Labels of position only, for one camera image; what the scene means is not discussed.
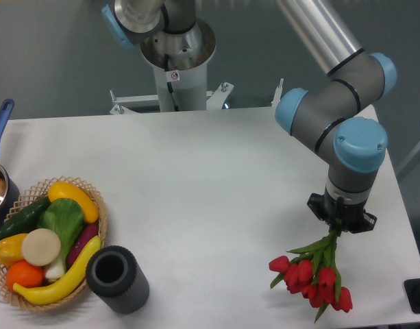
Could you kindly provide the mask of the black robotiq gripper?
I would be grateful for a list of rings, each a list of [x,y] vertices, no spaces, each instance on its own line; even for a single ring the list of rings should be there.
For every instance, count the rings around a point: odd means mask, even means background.
[[[340,227],[341,232],[358,234],[372,231],[377,217],[366,212],[366,200],[357,204],[346,204],[342,197],[334,199],[328,192],[312,193],[307,201],[309,209],[318,220],[329,225],[329,231]]]

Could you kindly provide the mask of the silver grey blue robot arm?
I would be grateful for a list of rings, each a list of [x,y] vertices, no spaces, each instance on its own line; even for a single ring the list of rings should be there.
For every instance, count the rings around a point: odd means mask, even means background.
[[[312,194],[308,207],[331,229],[370,231],[376,217],[365,204],[388,137],[360,111],[394,87],[395,65],[381,53],[366,53],[328,1],[278,5],[330,79],[316,93],[294,88],[273,102],[280,127],[328,164],[324,193]],[[223,105],[221,92],[207,94],[206,66],[216,40],[194,1],[108,1],[101,14],[118,44],[139,46],[152,66],[161,111]]]

